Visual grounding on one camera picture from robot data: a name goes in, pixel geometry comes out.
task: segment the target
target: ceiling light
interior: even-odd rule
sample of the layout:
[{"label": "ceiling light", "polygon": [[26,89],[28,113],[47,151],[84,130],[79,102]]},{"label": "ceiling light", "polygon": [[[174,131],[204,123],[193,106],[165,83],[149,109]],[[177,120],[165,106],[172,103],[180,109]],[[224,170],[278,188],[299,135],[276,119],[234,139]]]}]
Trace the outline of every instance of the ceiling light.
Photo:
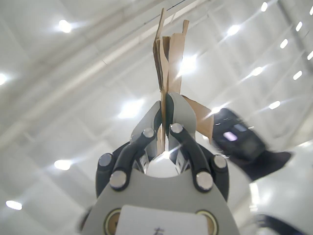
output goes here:
[{"label": "ceiling light", "polygon": [[69,160],[57,160],[55,162],[55,167],[61,170],[69,170],[71,162]]},{"label": "ceiling light", "polygon": [[302,27],[302,22],[299,21],[298,25],[295,27],[295,30],[299,31],[301,27]]},{"label": "ceiling light", "polygon": [[313,57],[313,51],[308,55],[308,60],[311,60]]},{"label": "ceiling light", "polygon": [[270,104],[268,107],[269,107],[270,109],[274,109],[274,108],[279,107],[279,105],[280,105],[280,101],[275,101],[275,102],[273,102],[272,104]]},{"label": "ceiling light", "polygon": [[0,85],[4,84],[6,81],[7,77],[3,73],[0,73]]},{"label": "ceiling light", "polygon": [[216,114],[216,113],[218,113],[220,110],[221,110],[220,107],[215,107],[215,108],[212,109],[211,113],[212,113],[212,114]]},{"label": "ceiling light", "polygon": [[179,75],[192,73],[196,69],[196,56],[183,57]]},{"label": "ceiling light", "polygon": [[280,48],[285,48],[285,46],[288,44],[288,40],[284,39],[283,42],[280,44]]},{"label": "ceiling light", "polygon": [[263,2],[262,6],[261,6],[261,11],[266,11],[267,9],[267,2]]},{"label": "ceiling light", "polygon": [[298,71],[293,77],[294,80],[299,79],[301,75],[302,75],[302,71]]},{"label": "ceiling light", "polygon": [[227,34],[229,36],[235,35],[238,31],[240,30],[240,26],[239,25],[232,25],[228,31]]},{"label": "ceiling light", "polygon": [[144,103],[143,99],[126,103],[123,106],[122,111],[120,112],[118,117],[119,118],[133,118],[133,117],[135,117],[138,114],[143,103]]},{"label": "ceiling light", "polygon": [[254,76],[257,76],[257,75],[259,75],[261,72],[263,71],[263,68],[262,67],[257,67],[257,68],[255,68],[253,71],[252,71],[252,75],[254,75]]},{"label": "ceiling light", "polygon": [[66,20],[60,20],[59,28],[65,33],[69,33],[72,30],[71,25]]},{"label": "ceiling light", "polygon": [[21,210],[22,209],[22,204],[19,202],[15,202],[15,201],[6,201],[5,204],[7,205],[7,207],[10,207],[14,210]]}]

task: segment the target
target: metal bolt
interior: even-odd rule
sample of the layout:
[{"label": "metal bolt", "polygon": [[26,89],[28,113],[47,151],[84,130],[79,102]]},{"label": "metal bolt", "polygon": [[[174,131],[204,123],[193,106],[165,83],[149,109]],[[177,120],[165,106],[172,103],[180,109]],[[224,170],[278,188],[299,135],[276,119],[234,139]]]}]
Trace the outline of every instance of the metal bolt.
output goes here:
[{"label": "metal bolt", "polygon": [[179,123],[172,124],[171,129],[174,133],[180,133],[182,131],[182,125]]},{"label": "metal bolt", "polygon": [[122,170],[117,170],[110,177],[110,186],[112,188],[121,188],[126,183],[126,173]]},{"label": "metal bolt", "polygon": [[201,171],[196,175],[196,181],[203,190],[210,190],[213,186],[213,178],[210,173]]},{"label": "metal bolt", "polygon": [[227,162],[222,155],[215,155],[214,156],[214,163],[220,169],[223,169],[227,166]]},{"label": "metal bolt", "polygon": [[111,160],[112,160],[112,154],[105,153],[99,158],[98,163],[101,167],[106,167],[110,164]]},{"label": "metal bolt", "polygon": [[154,136],[154,130],[152,128],[146,128],[145,130],[143,130],[143,135],[146,138],[152,138]]}]

